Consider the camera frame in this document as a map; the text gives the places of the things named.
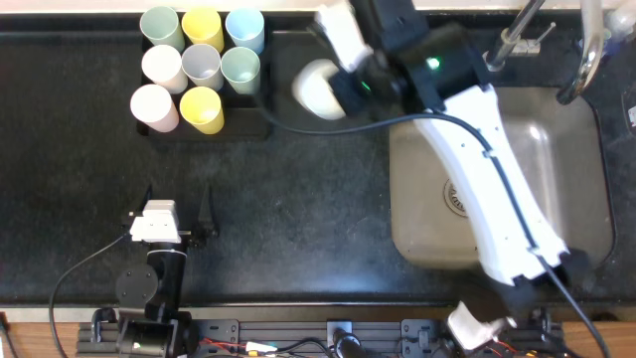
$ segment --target wooden surface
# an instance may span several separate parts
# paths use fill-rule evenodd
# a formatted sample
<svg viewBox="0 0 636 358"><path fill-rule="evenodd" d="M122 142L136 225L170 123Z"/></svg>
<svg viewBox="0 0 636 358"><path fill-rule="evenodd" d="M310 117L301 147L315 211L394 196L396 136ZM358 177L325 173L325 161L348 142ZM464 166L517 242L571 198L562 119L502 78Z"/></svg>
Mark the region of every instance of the wooden surface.
<svg viewBox="0 0 636 358"><path fill-rule="evenodd" d="M65 351L69 357L75 357L80 326L77 323L60 323L57 327ZM599 322L596 327L609 345L613 357L636 357L636 322ZM596 342L582 323L566 323L564 330L570 349L583 357L600 357ZM11 325L11 338L20 358L59 356L48 323L14 323ZM4 357L10 358L4 341L2 348Z"/></svg>

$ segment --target metal faucet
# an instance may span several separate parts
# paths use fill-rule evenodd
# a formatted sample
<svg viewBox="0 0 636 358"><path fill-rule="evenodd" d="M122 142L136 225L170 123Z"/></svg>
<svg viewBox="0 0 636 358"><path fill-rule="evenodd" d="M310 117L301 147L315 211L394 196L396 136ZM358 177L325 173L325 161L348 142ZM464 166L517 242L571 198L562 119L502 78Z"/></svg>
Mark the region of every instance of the metal faucet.
<svg viewBox="0 0 636 358"><path fill-rule="evenodd" d="M511 27L502 31L494 49L486 54L486 64L490 71L503 69L506 59L520 42L521 34L545 2L546 0L530 0ZM556 100L561 104L571 103L587 89L603 54L604 28L600 0L580 0L580 12L584 39L582 59L571 81L556 95Z"/></svg>

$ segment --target stainless steel sink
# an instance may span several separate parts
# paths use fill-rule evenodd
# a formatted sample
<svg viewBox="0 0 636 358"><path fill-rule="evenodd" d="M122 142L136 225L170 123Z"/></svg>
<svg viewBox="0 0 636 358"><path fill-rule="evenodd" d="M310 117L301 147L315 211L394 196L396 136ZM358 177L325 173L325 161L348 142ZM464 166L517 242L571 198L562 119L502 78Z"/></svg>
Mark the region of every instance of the stainless steel sink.
<svg viewBox="0 0 636 358"><path fill-rule="evenodd" d="M497 89L504 128L544 214L570 247L595 265L613 245L604 167L592 108L563 106L557 89ZM474 265L478 252L448 174L412 122L391 128L393 239L410 262L428 268Z"/></svg>

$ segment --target blurred white cup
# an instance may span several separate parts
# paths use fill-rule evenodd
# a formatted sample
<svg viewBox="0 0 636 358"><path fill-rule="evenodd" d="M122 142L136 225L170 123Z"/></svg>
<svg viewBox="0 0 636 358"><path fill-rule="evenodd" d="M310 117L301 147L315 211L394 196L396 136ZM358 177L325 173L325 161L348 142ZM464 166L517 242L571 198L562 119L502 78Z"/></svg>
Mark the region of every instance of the blurred white cup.
<svg viewBox="0 0 636 358"><path fill-rule="evenodd" d="M167 6L157 6L141 15L139 28L153 45L168 45L182 52L186 47L179 17Z"/></svg>
<svg viewBox="0 0 636 358"><path fill-rule="evenodd" d="M135 118L159 132L169 132L179 124L179 112L168 91L159 85L140 87L130 99Z"/></svg>
<svg viewBox="0 0 636 358"><path fill-rule="evenodd" d="M221 58L221 72L239 94L255 94L260 88L260 59L250 49L229 49Z"/></svg>
<svg viewBox="0 0 636 358"><path fill-rule="evenodd" d="M141 70L150 81L178 94L188 86L188 78L181 70L181 55L168 45L150 48L141 60Z"/></svg>
<svg viewBox="0 0 636 358"><path fill-rule="evenodd" d="M206 44L189 47L183 53L181 64L183 72L195 85L212 90L223 87L221 55L214 47Z"/></svg>
<svg viewBox="0 0 636 358"><path fill-rule="evenodd" d="M226 18L226 29L235 45L258 55L265 48L265 19L256 9L236 9Z"/></svg>

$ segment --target sink drain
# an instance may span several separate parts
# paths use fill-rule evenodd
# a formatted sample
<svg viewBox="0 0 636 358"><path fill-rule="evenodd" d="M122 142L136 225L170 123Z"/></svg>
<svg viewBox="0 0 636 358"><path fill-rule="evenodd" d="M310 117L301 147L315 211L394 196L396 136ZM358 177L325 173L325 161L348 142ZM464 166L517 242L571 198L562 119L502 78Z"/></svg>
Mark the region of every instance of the sink drain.
<svg viewBox="0 0 636 358"><path fill-rule="evenodd" d="M453 213L464 218L468 218L468 215L466 215L466 209L464 209L464 204L462 204L461 200L459 200L457 190L450 180L447 180L446 184L444 184L444 201L446 202L448 209L450 209Z"/></svg>

